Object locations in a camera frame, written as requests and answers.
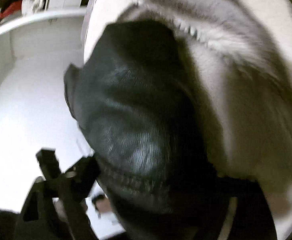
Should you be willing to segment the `black leather jacket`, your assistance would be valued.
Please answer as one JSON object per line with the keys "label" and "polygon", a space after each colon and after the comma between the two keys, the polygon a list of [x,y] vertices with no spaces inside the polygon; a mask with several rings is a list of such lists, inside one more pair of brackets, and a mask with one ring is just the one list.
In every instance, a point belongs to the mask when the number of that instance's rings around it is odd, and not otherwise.
{"label": "black leather jacket", "polygon": [[220,177],[173,32],[156,21],[108,25],[65,100],[132,239],[276,239],[256,181]]}

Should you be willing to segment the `white sliding wardrobe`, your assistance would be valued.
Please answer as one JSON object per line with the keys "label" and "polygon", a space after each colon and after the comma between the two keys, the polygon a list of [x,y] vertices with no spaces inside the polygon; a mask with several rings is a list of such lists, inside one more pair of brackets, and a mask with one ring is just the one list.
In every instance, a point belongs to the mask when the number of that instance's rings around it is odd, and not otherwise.
{"label": "white sliding wardrobe", "polygon": [[0,25],[0,85],[17,61],[81,48],[88,0],[48,0],[47,10]]}

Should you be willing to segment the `floral plush bed blanket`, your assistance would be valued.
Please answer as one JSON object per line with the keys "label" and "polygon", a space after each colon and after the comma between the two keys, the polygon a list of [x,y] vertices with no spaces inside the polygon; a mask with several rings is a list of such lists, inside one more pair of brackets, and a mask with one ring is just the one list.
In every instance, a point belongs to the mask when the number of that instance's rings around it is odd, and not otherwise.
{"label": "floral plush bed blanket", "polygon": [[256,178],[277,237],[292,239],[292,62],[242,0],[90,0],[85,56],[108,23],[158,20],[182,42],[223,175]]}

